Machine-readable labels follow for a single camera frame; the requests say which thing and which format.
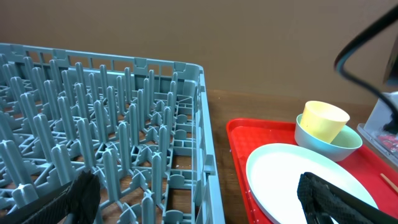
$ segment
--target red tray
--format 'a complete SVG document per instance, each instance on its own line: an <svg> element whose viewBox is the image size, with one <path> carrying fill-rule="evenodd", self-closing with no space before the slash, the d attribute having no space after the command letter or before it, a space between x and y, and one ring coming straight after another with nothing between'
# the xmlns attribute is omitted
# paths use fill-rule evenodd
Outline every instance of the red tray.
<svg viewBox="0 0 398 224"><path fill-rule="evenodd" d="M294 129L295 123L243 118L231 120L226 126L249 223L272 222L263 214L250 193L246 161L259 146L270 143L296 144ZM365 145L338 164L362 183L381 211L398 218L398 194L380 176L383 173L398 185L398 173Z"/></svg>

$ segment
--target blue dish rack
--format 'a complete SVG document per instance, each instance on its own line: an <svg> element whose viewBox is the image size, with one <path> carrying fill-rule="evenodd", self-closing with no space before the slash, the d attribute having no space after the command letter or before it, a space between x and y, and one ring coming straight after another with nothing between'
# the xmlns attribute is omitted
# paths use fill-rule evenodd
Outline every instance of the blue dish rack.
<svg viewBox="0 0 398 224"><path fill-rule="evenodd" d="M162 223L225 223L201 66L17 44L0 44L0 66L3 214L91 170L118 223L155 223L155 207ZM138 188L140 203L120 201ZM167 210L171 189L191 191L190 213Z"/></svg>

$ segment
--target black object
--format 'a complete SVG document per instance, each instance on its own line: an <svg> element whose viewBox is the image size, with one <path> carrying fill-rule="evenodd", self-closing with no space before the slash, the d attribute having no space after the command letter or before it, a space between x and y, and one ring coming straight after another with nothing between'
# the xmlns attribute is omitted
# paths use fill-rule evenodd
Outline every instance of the black object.
<svg viewBox="0 0 398 224"><path fill-rule="evenodd" d="M398 20L398 5L392 8L384 16L378 19L376 22L371 24L367 29L358 34L337 56L335 60L335 70L340 73L341 76L347 80L360 85L361 87L367 89L378 98L380 98L391 110L392 121L384 126L384 130L392 134L398 133L398 109L394 106L391 100L383 95L377 88L368 84L364 80L355 77L352 73L345 70L344 64L349 59L351 55L354 54L362 45L364 45L368 40L372 39L374 36L378 35L386 27L390 26Z"/></svg>
<svg viewBox="0 0 398 224"><path fill-rule="evenodd" d="M308 224L398 224L398 220L364 203L319 176L305 172L300 176L297 196Z"/></svg>
<svg viewBox="0 0 398 224"><path fill-rule="evenodd" d="M100 204L100 181L91 172L81 172L69 182L44 197L0 218L0 223L65 223L92 224Z"/></svg>

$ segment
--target oval plate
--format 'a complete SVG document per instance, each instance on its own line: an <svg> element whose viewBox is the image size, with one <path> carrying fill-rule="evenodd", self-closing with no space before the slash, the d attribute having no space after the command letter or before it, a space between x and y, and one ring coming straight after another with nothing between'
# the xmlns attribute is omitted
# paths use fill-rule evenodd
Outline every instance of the oval plate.
<svg viewBox="0 0 398 224"><path fill-rule="evenodd" d="M377 208L362 184L337 163L291 144L268 144L254 150L246 163L251 193L273 223L307 223L297 197L300 175L311 172Z"/></svg>

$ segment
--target yellow cup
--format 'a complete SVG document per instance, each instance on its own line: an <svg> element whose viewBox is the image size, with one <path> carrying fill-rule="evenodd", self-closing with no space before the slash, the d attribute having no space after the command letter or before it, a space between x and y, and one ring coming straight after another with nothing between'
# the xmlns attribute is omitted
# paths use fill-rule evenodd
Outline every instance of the yellow cup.
<svg viewBox="0 0 398 224"><path fill-rule="evenodd" d="M320 101L308 101L300 126L317 139L331 143L348 120L348 113L337 106Z"/></svg>

